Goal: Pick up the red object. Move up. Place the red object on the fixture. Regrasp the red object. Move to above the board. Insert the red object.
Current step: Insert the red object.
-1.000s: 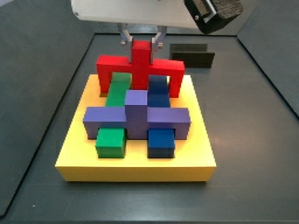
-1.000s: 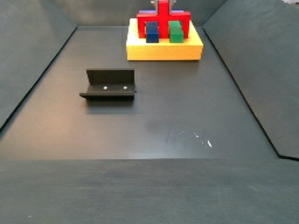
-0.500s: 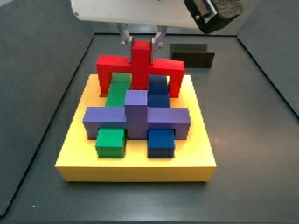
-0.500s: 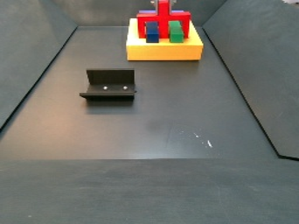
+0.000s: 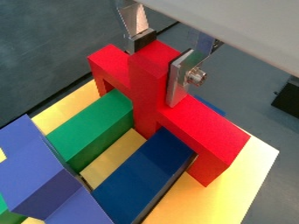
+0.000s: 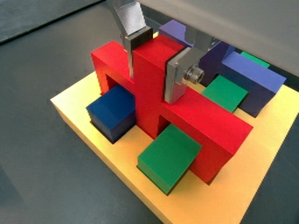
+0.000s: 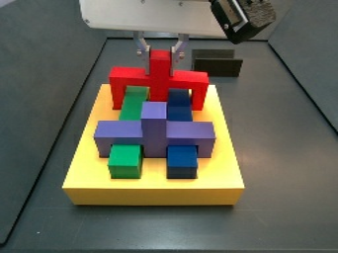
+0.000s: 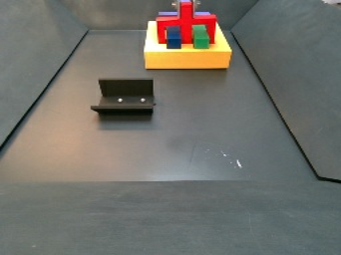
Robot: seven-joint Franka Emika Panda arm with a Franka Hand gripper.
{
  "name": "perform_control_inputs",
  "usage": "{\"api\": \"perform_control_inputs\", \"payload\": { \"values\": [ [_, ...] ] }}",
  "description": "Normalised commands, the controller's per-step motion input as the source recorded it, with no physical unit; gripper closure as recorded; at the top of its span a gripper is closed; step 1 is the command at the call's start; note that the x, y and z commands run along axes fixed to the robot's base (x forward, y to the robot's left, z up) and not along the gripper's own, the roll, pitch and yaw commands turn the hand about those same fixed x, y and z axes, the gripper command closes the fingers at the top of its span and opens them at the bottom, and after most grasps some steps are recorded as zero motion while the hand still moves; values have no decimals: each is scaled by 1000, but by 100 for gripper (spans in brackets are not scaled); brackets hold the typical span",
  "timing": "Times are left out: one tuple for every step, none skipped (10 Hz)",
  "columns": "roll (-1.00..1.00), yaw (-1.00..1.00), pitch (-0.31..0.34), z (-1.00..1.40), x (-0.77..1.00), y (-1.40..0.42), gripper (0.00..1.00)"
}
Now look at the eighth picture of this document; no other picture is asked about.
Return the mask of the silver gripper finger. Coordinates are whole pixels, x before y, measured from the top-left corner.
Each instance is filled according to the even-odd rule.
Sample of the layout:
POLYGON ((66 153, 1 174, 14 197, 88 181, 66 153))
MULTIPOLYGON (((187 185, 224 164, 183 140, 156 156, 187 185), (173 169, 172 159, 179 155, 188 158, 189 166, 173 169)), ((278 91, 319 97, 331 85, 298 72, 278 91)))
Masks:
POLYGON ((179 9, 179 0, 172 0, 171 5, 177 10, 179 9))
POLYGON ((193 9, 196 9, 199 5, 200 5, 200 1, 199 0, 192 0, 193 9))

